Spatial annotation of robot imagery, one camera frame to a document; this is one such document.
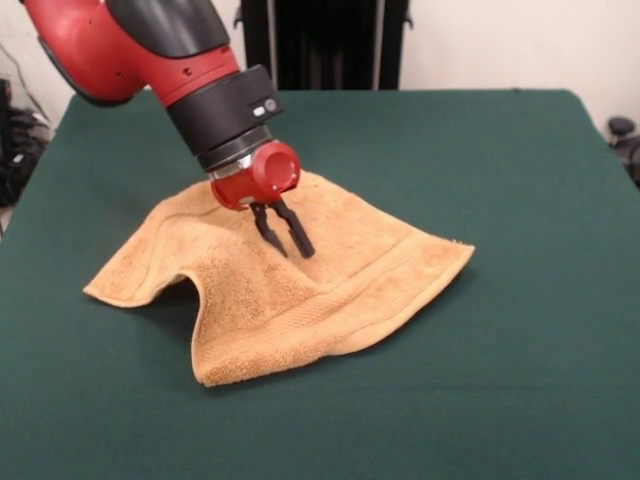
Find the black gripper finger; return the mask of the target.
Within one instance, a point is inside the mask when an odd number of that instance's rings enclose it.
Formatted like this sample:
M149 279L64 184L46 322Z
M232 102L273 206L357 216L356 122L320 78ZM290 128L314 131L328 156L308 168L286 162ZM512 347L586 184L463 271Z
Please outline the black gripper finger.
M272 209L277 216L283 219L289 228L289 233L300 255L304 259L310 259L315 254L315 248L309 239L297 214L284 202L283 199L272 204Z
M250 209L254 215L254 224L261 237L270 246L276 249L283 257L287 258L288 255L278 235L269 226L267 206L261 203L253 202L250 204Z

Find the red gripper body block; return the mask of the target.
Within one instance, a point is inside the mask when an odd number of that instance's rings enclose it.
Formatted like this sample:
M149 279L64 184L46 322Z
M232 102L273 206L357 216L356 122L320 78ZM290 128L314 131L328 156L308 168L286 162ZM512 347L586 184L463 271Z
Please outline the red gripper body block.
M294 189L301 173L297 153L286 143L270 141L251 154L217 169L210 175L216 200L230 210L244 210L251 203L269 204Z

